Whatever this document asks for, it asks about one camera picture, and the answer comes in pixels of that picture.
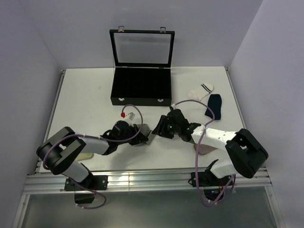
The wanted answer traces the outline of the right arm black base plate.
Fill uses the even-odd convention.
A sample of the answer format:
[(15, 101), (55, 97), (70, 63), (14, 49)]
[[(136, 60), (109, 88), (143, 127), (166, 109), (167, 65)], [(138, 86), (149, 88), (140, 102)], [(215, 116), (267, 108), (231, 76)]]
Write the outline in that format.
[(204, 189), (218, 189), (221, 190), (225, 187), (225, 185), (231, 180), (229, 186), (232, 186), (234, 183), (235, 177), (233, 175), (225, 176), (223, 178), (217, 178), (214, 174), (207, 171), (199, 171), (196, 176), (195, 172), (190, 174), (190, 179), (188, 180), (188, 184), (192, 187), (196, 187), (196, 182), (198, 182), (200, 188)]

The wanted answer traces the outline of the grey sock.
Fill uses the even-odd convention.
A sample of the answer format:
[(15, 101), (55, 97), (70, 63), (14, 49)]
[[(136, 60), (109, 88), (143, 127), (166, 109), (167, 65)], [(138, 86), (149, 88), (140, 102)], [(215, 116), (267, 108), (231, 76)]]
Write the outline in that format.
[(148, 124), (144, 123), (142, 125), (142, 128), (140, 130), (140, 133), (142, 133), (144, 136), (147, 137), (148, 141), (145, 142), (144, 144), (146, 145), (150, 145), (153, 138), (154, 138), (154, 135), (152, 134), (152, 130), (149, 128)]

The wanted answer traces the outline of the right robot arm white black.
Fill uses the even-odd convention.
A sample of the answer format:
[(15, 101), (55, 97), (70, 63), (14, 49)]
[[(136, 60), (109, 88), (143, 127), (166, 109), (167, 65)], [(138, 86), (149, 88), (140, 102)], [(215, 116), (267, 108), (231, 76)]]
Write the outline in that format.
[(199, 179), (205, 181), (204, 186), (214, 186), (222, 178), (237, 173), (251, 179), (269, 157), (249, 130), (222, 131), (200, 123), (189, 123), (179, 109), (162, 115), (152, 134), (168, 139), (177, 135), (184, 142), (196, 146), (203, 144), (226, 151), (228, 158), (215, 159), (200, 175)]

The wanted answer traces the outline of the white sock with dark stripes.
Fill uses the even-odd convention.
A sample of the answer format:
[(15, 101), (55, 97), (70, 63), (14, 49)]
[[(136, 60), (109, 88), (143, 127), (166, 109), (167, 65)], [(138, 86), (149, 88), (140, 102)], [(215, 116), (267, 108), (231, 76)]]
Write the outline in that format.
[(201, 101), (206, 96), (210, 95), (213, 92), (214, 85), (209, 83), (202, 83), (196, 89), (188, 92), (188, 98)]

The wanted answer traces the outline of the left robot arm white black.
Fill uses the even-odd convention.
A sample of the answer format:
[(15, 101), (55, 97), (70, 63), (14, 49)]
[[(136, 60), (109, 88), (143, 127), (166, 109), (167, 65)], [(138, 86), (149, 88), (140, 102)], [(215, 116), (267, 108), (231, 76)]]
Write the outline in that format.
[(36, 154), (54, 175), (63, 174), (70, 179), (70, 183), (75, 181), (80, 189), (86, 190), (94, 187), (95, 178), (84, 164), (76, 161), (79, 154), (110, 155), (125, 143), (131, 146), (147, 143), (150, 133), (147, 124), (131, 124), (126, 121), (116, 122), (112, 129), (99, 137), (83, 137), (70, 127), (64, 127), (42, 143)]

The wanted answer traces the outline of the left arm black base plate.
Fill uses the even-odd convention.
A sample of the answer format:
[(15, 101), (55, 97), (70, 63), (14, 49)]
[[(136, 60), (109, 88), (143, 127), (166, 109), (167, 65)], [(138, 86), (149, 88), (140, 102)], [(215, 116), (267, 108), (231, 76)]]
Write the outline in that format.
[[(106, 190), (108, 184), (108, 176), (107, 175), (93, 175), (91, 177), (87, 177), (82, 182), (77, 182), (78, 185), (84, 187), (89, 190)], [(72, 181), (71, 178), (67, 178), (64, 186), (65, 191), (81, 191), (83, 190), (78, 185)]]

